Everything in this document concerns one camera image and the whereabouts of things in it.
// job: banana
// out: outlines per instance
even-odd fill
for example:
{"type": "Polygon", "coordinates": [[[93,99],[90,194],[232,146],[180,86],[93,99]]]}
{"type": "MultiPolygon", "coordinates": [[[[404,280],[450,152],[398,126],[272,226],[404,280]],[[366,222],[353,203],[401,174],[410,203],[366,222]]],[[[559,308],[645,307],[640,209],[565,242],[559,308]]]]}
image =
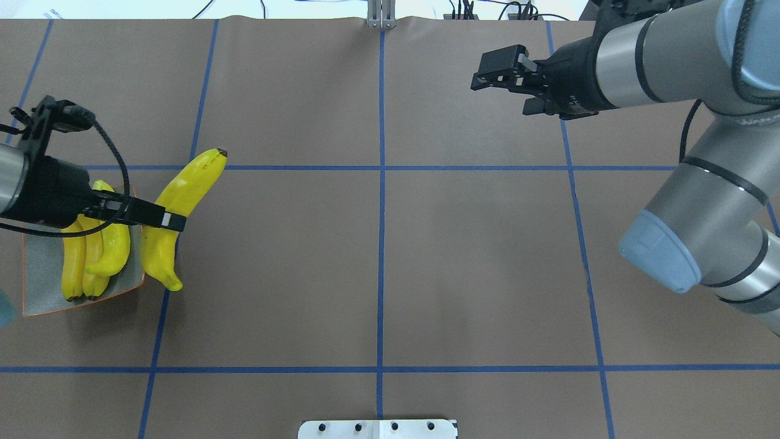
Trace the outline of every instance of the banana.
{"type": "MultiPolygon", "coordinates": [[[[84,215],[78,216],[78,222],[84,230],[89,230],[102,224],[102,221],[87,218],[84,215]]],[[[100,260],[100,257],[103,256],[103,232],[88,234],[84,239],[87,241],[85,265],[95,264],[100,260]]],[[[83,278],[81,282],[84,288],[84,295],[90,300],[100,297],[108,286],[108,278],[105,276],[89,274],[87,272],[82,272],[82,274],[83,278]]]]}
{"type": "MultiPolygon", "coordinates": [[[[214,148],[203,152],[168,183],[155,203],[165,207],[168,212],[190,216],[195,206],[222,175],[227,161],[228,153],[223,149],[214,148]]],[[[169,291],[181,290],[184,285],[174,270],[176,238],[179,233],[144,227],[142,236],[141,265],[144,271],[162,282],[169,291]]]]}
{"type": "MultiPolygon", "coordinates": [[[[62,229],[63,232],[80,232],[83,229],[78,221],[62,229]]],[[[84,274],[84,259],[87,257],[87,240],[84,237],[65,237],[62,239],[65,248],[65,260],[62,263],[62,296],[72,302],[84,294],[82,276],[84,274]]]]}
{"type": "MultiPolygon", "coordinates": [[[[98,191],[114,189],[103,180],[95,181],[92,186],[98,191]]],[[[124,224],[112,224],[103,229],[103,255],[96,263],[84,268],[87,274],[111,277],[122,271],[130,256],[130,229],[124,224]]]]}

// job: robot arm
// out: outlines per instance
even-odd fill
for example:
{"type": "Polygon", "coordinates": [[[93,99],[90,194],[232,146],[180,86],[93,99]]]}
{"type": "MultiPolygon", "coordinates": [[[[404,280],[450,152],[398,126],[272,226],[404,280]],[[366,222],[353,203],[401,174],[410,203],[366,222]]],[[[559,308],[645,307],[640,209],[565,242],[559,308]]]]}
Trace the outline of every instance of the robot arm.
{"type": "Polygon", "coordinates": [[[604,0],[592,37],[546,60],[531,61],[519,45],[486,53],[471,87],[533,95],[523,114],[564,120],[702,99],[715,122],[619,250],[673,291],[711,287],[780,335],[780,238],[752,220],[780,190],[780,44],[769,39],[780,2],[669,9],[662,0],[604,0]]]}
{"type": "Polygon", "coordinates": [[[83,213],[109,223],[184,229],[184,216],[129,196],[127,186],[123,194],[90,189],[86,169],[46,155],[52,131],[72,133],[97,127],[89,110],[46,96],[32,116],[16,107],[11,114],[25,128],[0,126],[0,130],[22,135],[16,147],[0,143],[1,217],[62,229],[83,213]]]}

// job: white bracket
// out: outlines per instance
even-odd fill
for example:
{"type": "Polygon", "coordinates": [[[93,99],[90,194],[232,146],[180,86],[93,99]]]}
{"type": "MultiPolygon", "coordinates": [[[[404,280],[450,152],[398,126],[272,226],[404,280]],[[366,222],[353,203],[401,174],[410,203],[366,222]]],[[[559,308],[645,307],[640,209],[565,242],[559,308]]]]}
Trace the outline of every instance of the white bracket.
{"type": "Polygon", "coordinates": [[[395,0],[368,0],[367,24],[374,29],[395,27],[395,0]]]}
{"type": "Polygon", "coordinates": [[[458,421],[397,419],[308,421],[298,439],[458,439],[458,421]]]}

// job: black wire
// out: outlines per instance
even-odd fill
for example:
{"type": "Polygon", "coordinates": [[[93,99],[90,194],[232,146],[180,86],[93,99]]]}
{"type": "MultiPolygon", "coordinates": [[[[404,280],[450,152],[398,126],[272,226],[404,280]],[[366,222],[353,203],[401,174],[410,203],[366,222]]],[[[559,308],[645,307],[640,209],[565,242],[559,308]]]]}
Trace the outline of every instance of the black wire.
{"type": "Polygon", "coordinates": [[[206,4],[206,6],[204,6],[204,7],[203,7],[203,8],[200,10],[200,12],[199,12],[199,13],[195,14],[195,16],[193,17],[193,20],[195,20],[195,19],[196,19],[196,18],[197,18],[197,17],[198,17],[200,14],[202,14],[202,13],[203,13],[203,11],[205,11],[206,9],[208,9],[208,7],[209,7],[209,6],[211,6],[211,3],[214,3],[214,0],[209,0],[209,1],[208,1],[208,3],[206,4]]]}
{"type": "Polygon", "coordinates": [[[501,18],[503,18],[503,17],[504,17],[504,12],[506,12],[506,9],[507,9],[508,7],[510,7],[510,6],[512,6],[512,5],[514,5],[514,6],[517,6],[517,8],[518,8],[518,9],[523,7],[523,5],[520,5],[520,2],[509,2],[509,3],[504,3],[504,5],[505,5],[505,6],[504,6],[504,9],[502,9],[502,10],[501,10],[501,15],[499,15],[499,16],[498,16],[498,19],[499,19],[499,20],[501,20],[501,18]]]}
{"type": "Polygon", "coordinates": [[[744,101],[756,105],[777,105],[780,104],[780,97],[762,97],[756,96],[750,92],[745,78],[742,76],[742,64],[745,59],[745,44],[747,40],[747,31],[750,29],[750,20],[753,18],[753,7],[755,0],[745,0],[742,7],[742,13],[739,15],[739,25],[736,28],[736,37],[734,38],[734,54],[732,56],[732,85],[736,94],[744,101]]]}
{"type": "Polygon", "coordinates": [[[540,17],[540,16],[557,16],[558,18],[563,18],[566,21],[571,21],[568,18],[566,18],[564,16],[560,16],[558,14],[534,14],[534,15],[529,16],[528,18],[526,18],[526,20],[533,20],[533,19],[535,19],[537,17],[540,17]]]}
{"type": "Polygon", "coordinates": [[[114,216],[111,217],[111,219],[103,222],[100,226],[93,227],[89,230],[82,230],[80,232],[68,232],[68,233],[47,232],[44,230],[33,230],[24,227],[13,226],[11,224],[6,224],[6,223],[0,223],[0,229],[6,229],[14,232],[19,232],[21,234],[29,234],[29,235],[35,235],[41,237],[82,237],[82,236],[87,236],[89,234],[95,234],[103,230],[104,228],[110,226],[112,222],[115,222],[122,215],[124,215],[125,210],[127,209],[127,205],[130,203],[130,178],[129,175],[127,174],[127,166],[125,165],[125,161],[122,159],[122,155],[119,154],[119,150],[116,149],[116,145],[114,145],[114,142],[108,136],[108,133],[105,132],[103,127],[95,119],[94,114],[89,112],[84,116],[94,125],[95,130],[103,138],[105,144],[108,145],[108,149],[111,150],[111,153],[114,155],[117,164],[119,164],[119,171],[122,172],[122,184],[124,185],[124,187],[122,188],[123,189],[122,194],[125,197],[122,200],[122,204],[119,205],[119,210],[116,211],[116,213],[114,214],[114,216]]]}
{"type": "Polygon", "coordinates": [[[527,17],[531,15],[531,2],[526,3],[525,7],[523,7],[523,11],[517,11],[517,17],[515,20],[520,20],[520,17],[527,17]]]}
{"type": "Polygon", "coordinates": [[[680,137],[680,162],[685,158],[685,148],[688,143],[688,131],[690,130],[690,124],[693,122],[693,117],[696,115],[696,111],[701,106],[702,100],[697,99],[688,112],[688,117],[685,119],[685,125],[682,126],[682,136],[680,137]]]}

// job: light blue joint cap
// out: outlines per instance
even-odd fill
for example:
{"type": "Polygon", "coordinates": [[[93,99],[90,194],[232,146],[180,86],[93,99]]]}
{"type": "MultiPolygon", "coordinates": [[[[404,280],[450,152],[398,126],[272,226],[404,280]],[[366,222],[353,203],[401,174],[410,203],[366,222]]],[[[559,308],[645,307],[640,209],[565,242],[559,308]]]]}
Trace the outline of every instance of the light blue joint cap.
{"type": "MultiPolygon", "coordinates": [[[[731,67],[739,16],[745,0],[724,0],[715,23],[715,37],[726,63],[731,67]]],[[[756,0],[747,31],[742,73],[745,81],[767,91],[780,91],[780,23],[778,0],[756,0]]]]}
{"type": "Polygon", "coordinates": [[[0,290],[0,327],[11,323],[16,318],[16,310],[8,300],[3,290],[0,290]]]}
{"type": "Polygon", "coordinates": [[[620,254],[675,293],[701,282],[701,270],[679,237],[656,215],[639,212],[618,244],[620,254]]]}

